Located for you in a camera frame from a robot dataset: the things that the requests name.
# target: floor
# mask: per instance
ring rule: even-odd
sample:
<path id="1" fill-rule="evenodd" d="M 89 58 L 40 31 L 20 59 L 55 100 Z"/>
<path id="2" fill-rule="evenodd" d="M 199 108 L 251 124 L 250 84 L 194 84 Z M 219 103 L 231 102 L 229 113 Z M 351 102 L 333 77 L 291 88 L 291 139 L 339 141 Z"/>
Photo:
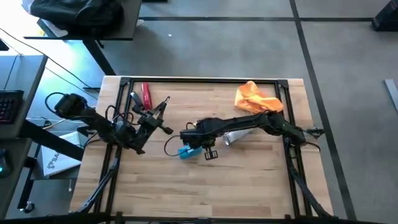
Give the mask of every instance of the floor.
<path id="1" fill-rule="evenodd" d="M 377 33 L 370 28 L 370 22 L 360 22 L 362 18 L 374 17 L 388 2 L 169 0 L 167 4 L 147 3 L 143 4 L 140 16 L 151 17 L 151 21 L 145 21 L 136 30 L 134 41 L 105 42 L 103 52 L 120 75 L 303 78 L 315 124 L 327 125 L 326 117 L 330 122 L 358 220 L 395 223 L 398 114 L 382 81 L 398 79 L 393 66 L 398 34 Z M 298 15 L 307 19 L 296 24 L 298 21 L 291 19 L 294 16 L 291 3 L 295 3 Z M 159 21 L 161 17 L 180 19 Z M 190 21 L 189 17 L 230 17 L 233 21 Z M 258 17 L 274 19 L 254 21 Z M 275 17 L 285 19 L 278 21 Z M 322 18 L 342 20 L 319 22 Z M 80 42 L 27 42 L 84 81 L 103 76 Z M 50 62 L 47 66 L 82 86 L 60 67 Z M 61 86 L 57 90 L 82 94 L 95 105 L 95 99 L 46 70 L 31 118 L 59 119 L 42 109 L 44 96 L 55 90 L 54 83 Z M 318 107 L 322 111 L 322 105 L 326 112 L 320 114 Z M 54 131 L 61 134 L 79 125 L 65 122 Z M 344 218 L 343 200 L 325 137 L 320 139 L 320 146 L 333 209 Z M 31 196 L 36 210 L 26 215 L 15 209 L 21 191 L 19 184 L 8 218 L 66 213 L 72 196 L 68 187 L 67 179 L 37 182 Z"/>

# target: red object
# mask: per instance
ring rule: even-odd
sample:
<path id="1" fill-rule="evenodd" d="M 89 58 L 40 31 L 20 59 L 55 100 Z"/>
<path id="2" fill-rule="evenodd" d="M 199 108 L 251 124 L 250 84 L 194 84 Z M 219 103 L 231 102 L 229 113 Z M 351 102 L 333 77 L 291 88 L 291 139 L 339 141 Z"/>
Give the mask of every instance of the red object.
<path id="1" fill-rule="evenodd" d="M 152 109 L 152 100 L 150 98 L 148 83 L 143 83 L 141 85 L 141 89 L 142 89 L 142 97 L 144 99 L 144 108 L 146 110 L 151 110 Z"/>

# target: wooden tabletop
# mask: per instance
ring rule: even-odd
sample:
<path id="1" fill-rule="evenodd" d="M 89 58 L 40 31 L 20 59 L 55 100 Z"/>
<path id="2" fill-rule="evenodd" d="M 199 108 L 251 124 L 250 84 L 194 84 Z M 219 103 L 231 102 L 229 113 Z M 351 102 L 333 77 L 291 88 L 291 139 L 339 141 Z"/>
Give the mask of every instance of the wooden tabletop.
<path id="1" fill-rule="evenodd" d="M 96 107 L 99 114 L 104 115 L 108 105 L 115 104 L 120 78 L 104 78 Z M 313 126 L 303 80 L 289 79 L 288 83 L 297 125 Z M 149 83 L 154 106 L 171 96 L 164 124 L 172 128 L 174 134 L 185 129 L 189 121 L 247 115 L 234 108 L 238 86 Z M 259 88 L 275 96 L 274 86 L 259 85 Z M 134 82 L 134 90 L 141 94 L 141 84 Z M 121 108 L 127 94 L 126 90 Z M 255 129 L 230 147 L 218 138 L 214 149 L 219 158 L 211 161 L 206 161 L 204 155 L 186 161 L 166 156 L 163 148 L 169 137 L 158 129 L 143 148 L 146 153 L 140 156 L 133 150 L 123 149 L 112 214 L 213 218 L 283 218 L 285 214 L 293 214 L 281 137 Z M 105 147 L 105 143 L 96 142 L 86 148 L 70 210 L 77 209 L 97 187 Z M 181 140 L 175 138 L 167 149 L 173 153 L 180 147 Z M 325 210 L 333 213 L 320 152 L 313 146 L 304 146 L 302 159 L 308 187 Z M 304 211 L 301 193 L 298 195 L 300 210 Z M 108 190 L 105 190 L 101 211 L 107 196 Z"/>

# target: orange cloth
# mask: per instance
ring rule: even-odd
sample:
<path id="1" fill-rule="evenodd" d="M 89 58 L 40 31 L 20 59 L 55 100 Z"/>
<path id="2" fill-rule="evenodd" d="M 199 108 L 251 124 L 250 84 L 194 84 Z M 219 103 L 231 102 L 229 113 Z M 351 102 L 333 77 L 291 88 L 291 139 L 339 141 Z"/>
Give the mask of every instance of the orange cloth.
<path id="1" fill-rule="evenodd" d="M 284 105 L 275 97 L 267 97 L 253 81 L 241 85 L 236 91 L 235 106 L 254 114 L 265 110 L 280 112 Z"/>

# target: blue object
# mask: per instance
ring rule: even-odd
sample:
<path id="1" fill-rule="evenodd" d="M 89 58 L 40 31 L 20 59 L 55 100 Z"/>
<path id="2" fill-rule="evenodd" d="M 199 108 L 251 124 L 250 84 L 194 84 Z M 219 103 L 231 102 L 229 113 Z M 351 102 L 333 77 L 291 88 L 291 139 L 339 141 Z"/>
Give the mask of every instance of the blue object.
<path id="1" fill-rule="evenodd" d="M 184 146 L 178 150 L 178 153 L 180 154 L 180 159 L 189 159 L 194 156 L 200 155 L 202 150 L 202 147 L 191 149 L 189 146 Z"/>

